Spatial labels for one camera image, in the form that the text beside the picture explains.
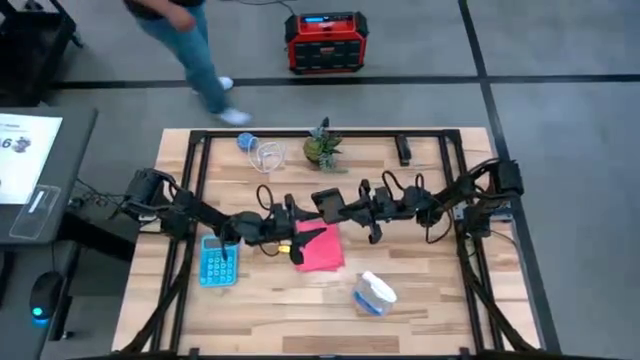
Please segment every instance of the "gray floor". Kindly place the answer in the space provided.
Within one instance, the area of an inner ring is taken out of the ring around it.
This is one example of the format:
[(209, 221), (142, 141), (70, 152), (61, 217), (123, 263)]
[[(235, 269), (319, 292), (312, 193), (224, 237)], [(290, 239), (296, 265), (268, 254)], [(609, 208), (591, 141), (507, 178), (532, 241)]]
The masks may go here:
[[(469, 2), (490, 75), (640, 72), (635, 0)], [(182, 78), (179, 64), (136, 28), (119, 1), (62, 3), (87, 43), (69, 52), (62, 80)], [(369, 17), (367, 65), (356, 76), (475, 75), (454, 0), (299, 0), (292, 6), (298, 12), (361, 10)], [(209, 1), (207, 14), (221, 73), (291, 76), (283, 51), (286, 9)], [(634, 186), (640, 162), (633, 150), (640, 84), (493, 90), (525, 176), (525, 208), (563, 350), (640, 358), (634, 261), (640, 242), (633, 227), (640, 215)], [(255, 114), (257, 126), (311, 126), (330, 116), (335, 125), (489, 127), (478, 85), (241, 87), (231, 98)], [(81, 177), (105, 191), (122, 191), (136, 168), (153, 164), (163, 128), (221, 125), (186, 88), (68, 90), (52, 94), (51, 103), (100, 110)], [(84, 273), (110, 269), (105, 262)]]

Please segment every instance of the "black desk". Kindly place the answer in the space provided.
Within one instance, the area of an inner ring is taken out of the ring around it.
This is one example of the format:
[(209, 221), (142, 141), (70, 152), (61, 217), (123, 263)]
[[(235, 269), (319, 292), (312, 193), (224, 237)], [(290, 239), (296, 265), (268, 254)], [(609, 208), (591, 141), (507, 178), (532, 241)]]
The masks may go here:
[[(127, 257), (130, 260), (133, 256), (134, 245), (125, 244), (123, 241), (126, 240), (65, 211), (96, 122), (95, 110), (28, 108), (0, 109), (0, 112), (63, 118), (38, 181), (39, 184), (57, 186), (61, 192), (38, 238), (22, 244), (10, 238), (9, 230), (21, 206), (0, 205), (0, 252), (13, 254), (14, 261), (0, 307), (0, 359), (36, 359), (47, 334), (49, 339), (59, 339), (61, 334), (57, 332), (63, 329), (65, 317), (60, 305), (50, 329), (41, 329), (32, 324), (29, 313), (28, 301), (33, 283), (39, 275), (51, 270), (51, 247), (55, 248), (56, 270), (67, 276), (65, 287), (68, 289), (73, 265), (78, 261), (78, 243), (123, 260)], [(66, 291), (63, 291), (63, 296), (67, 297)]]
[(47, 162), (40, 174), (41, 185), (51, 185), (60, 188), (60, 195), (51, 215), (42, 228), (37, 239), (20, 240), (8, 238), (9, 230), (18, 216), (22, 205), (0, 205), (0, 247), (8, 243), (48, 244), (54, 241), (62, 221), (67, 201), (71, 196), (80, 163), (96, 123), (97, 112), (91, 109), (59, 109), (59, 108), (27, 108), (0, 109), (4, 114), (40, 115), (62, 117), (62, 124), (58, 135), (51, 147)]

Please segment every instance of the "wooden tabletop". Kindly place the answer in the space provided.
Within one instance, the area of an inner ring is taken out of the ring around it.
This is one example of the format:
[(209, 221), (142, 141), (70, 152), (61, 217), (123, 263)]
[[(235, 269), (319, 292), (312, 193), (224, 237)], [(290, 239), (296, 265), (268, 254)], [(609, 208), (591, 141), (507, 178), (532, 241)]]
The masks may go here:
[[(157, 169), (181, 177), (189, 131), (164, 131)], [(460, 131), (469, 168), (492, 157), (484, 128)], [(235, 139), (214, 139), (205, 201), (225, 213), (264, 213), (255, 190), (259, 184), (268, 184), (276, 201), (291, 193), (300, 207), (314, 210), (312, 192), (338, 187), (345, 201), (351, 202), (357, 198), (361, 179), (369, 179), (372, 187), (381, 186), (384, 169), (394, 171), (404, 184), (412, 183), (415, 174), (421, 172), (432, 192), (445, 186), (435, 139), (409, 138), (413, 159), (410, 167), (401, 168), (392, 138), (345, 138), (338, 159), (339, 165), (349, 169), (346, 174), (323, 174), (314, 169), (302, 153), (304, 139), (261, 140), (287, 146), (284, 165), (269, 175), (249, 165)], [(193, 168), (195, 178), (198, 160)], [(367, 228), (353, 222), (339, 227), (346, 265), (337, 272), (298, 273), (286, 254), (270, 258), (258, 248), (242, 245), (238, 282), (222, 289), (200, 287), (200, 252), (196, 246), (180, 353), (187, 353), (191, 347), (199, 347), (204, 355), (442, 355), (456, 354), (463, 346), (473, 349), (453, 231), (429, 245), (424, 229), (414, 221), (398, 221), (383, 224), (381, 242), (371, 246)], [(436, 238), (446, 227), (444, 217), (432, 228), (430, 237)], [(509, 225), (493, 224), (493, 229), (511, 236)], [(210, 230), (198, 228), (199, 237), (206, 233)], [(525, 339), (537, 346), (514, 244), (501, 236), (487, 238), (484, 244), (498, 305)], [(162, 235), (138, 238), (113, 349), (126, 345), (155, 308), (167, 246), (168, 239)], [(398, 295), (388, 316), (370, 316), (353, 304), (353, 285), (366, 270), (389, 283)], [(163, 348), (168, 347), (173, 313), (172, 308), (167, 315)], [(486, 313), (481, 309), (480, 314), (485, 342), (490, 346)]]

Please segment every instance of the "calculator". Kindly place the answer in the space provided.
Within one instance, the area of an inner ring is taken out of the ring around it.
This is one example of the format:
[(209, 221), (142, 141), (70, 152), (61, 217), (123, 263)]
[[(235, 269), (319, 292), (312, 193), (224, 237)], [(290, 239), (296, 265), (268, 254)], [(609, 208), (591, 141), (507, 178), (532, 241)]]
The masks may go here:
[(238, 278), (238, 246), (225, 246), (227, 260), (222, 257), (218, 237), (211, 234), (202, 237), (200, 252), (200, 286), (231, 286)]

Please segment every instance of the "potted plant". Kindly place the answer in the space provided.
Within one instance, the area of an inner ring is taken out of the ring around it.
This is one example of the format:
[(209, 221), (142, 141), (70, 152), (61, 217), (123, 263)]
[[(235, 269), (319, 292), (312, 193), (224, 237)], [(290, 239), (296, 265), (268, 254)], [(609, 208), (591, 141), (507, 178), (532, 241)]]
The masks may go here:
[(324, 172), (346, 172), (346, 169), (336, 167), (337, 161), (333, 157), (333, 154), (341, 154), (336, 147), (342, 142), (342, 137), (338, 133), (329, 132), (328, 127), (329, 118), (325, 118), (320, 126), (309, 131), (311, 136), (304, 142), (304, 156)]

